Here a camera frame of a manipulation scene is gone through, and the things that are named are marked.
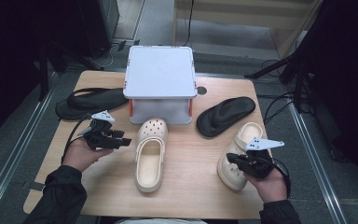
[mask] metal floor strip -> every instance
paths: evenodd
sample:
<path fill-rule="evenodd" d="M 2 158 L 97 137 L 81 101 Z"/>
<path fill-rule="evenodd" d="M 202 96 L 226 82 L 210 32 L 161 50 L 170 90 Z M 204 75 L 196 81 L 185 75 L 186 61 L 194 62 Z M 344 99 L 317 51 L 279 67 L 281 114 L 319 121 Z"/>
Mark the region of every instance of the metal floor strip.
<path fill-rule="evenodd" d="M 13 147 L 13 150 L 10 156 L 7 159 L 2 171 L 0 172 L 0 200 L 7 189 L 8 183 L 10 182 L 12 176 L 16 172 L 16 168 L 18 167 L 22 155 L 24 154 L 28 144 L 30 143 L 32 136 L 34 135 L 34 131 L 41 120 L 43 114 L 48 107 L 48 103 L 51 100 L 52 93 L 59 81 L 59 75 L 57 73 L 53 73 L 50 79 L 50 90 L 48 91 L 45 99 L 39 102 L 36 105 L 33 115 L 28 120 L 27 125 L 25 126 L 22 134 L 17 141 L 16 145 Z"/>
<path fill-rule="evenodd" d="M 302 116 L 297 113 L 296 108 L 293 104 L 290 104 L 290 112 L 292 113 L 292 117 L 295 121 L 298 132 L 300 133 L 300 137 L 307 151 L 307 155 L 310 160 L 313 173 L 315 173 L 316 179 L 319 183 L 319 186 L 321 187 L 324 200 L 327 204 L 327 208 L 329 209 L 330 215 L 334 223 L 348 223 L 342 211 L 341 205 L 338 201 L 336 192 L 334 191 L 334 188 L 328 178 L 328 175 L 324 170 L 324 166 L 319 159 L 318 153 L 312 142 L 305 121 L 303 120 Z"/>

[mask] white box lid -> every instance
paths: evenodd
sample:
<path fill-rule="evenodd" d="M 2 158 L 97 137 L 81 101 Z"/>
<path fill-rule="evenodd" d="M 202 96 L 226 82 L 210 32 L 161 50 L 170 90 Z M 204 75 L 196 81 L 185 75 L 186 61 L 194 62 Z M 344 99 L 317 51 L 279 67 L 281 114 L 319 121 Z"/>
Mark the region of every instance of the white box lid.
<path fill-rule="evenodd" d="M 128 99 L 190 99 L 197 95 L 189 47 L 132 46 L 124 96 Z"/>

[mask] beige clog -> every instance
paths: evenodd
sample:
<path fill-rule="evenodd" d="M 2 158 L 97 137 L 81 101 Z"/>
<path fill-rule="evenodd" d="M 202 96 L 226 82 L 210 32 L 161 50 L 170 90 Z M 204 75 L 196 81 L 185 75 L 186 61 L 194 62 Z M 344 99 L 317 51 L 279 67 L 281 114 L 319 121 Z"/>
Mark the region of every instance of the beige clog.
<path fill-rule="evenodd" d="M 159 118 L 149 119 L 138 131 L 135 182 L 141 192 L 153 192 L 161 185 L 167 135 L 167 124 Z"/>
<path fill-rule="evenodd" d="M 244 154 L 246 145 L 255 137 L 261 137 L 262 135 L 263 130 L 258 124 L 252 122 L 246 123 L 240 128 L 237 135 L 228 146 L 228 149 L 220 157 L 219 162 L 217 163 L 217 173 L 219 174 L 220 179 L 222 179 L 222 181 L 231 189 L 236 191 L 243 190 L 247 180 L 243 176 L 243 172 L 238 169 L 237 164 L 228 162 L 226 154 Z"/>

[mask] person's left hand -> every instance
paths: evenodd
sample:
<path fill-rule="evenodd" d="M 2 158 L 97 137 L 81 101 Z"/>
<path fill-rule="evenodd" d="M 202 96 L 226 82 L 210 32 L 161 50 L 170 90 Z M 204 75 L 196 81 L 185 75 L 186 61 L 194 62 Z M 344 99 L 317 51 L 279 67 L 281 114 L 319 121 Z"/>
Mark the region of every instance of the person's left hand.
<path fill-rule="evenodd" d="M 78 138 L 68 147 L 62 165 L 72 166 L 83 173 L 94 162 L 109 155 L 113 149 L 92 150 L 84 138 Z"/>

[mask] hand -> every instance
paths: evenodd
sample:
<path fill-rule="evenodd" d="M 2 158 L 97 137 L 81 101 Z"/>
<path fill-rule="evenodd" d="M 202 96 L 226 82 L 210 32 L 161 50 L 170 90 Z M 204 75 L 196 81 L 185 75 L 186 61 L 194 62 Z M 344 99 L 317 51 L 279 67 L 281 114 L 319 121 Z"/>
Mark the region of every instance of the hand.
<path fill-rule="evenodd" d="M 277 169 L 274 168 L 269 175 L 263 179 L 257 179 L 246 173 L 243 173 L 243 175 L 256 187 L 258 195 L 264 203 L 287 199 L 283 175 Z"/>
<path fill-rule="evenodd" d="M 83 173 L 94 162 L 113 152 L 113 149 L 92 150 L 84 138 L 78 138 L 68 147 L 62 165 L 72 166 Z"/>

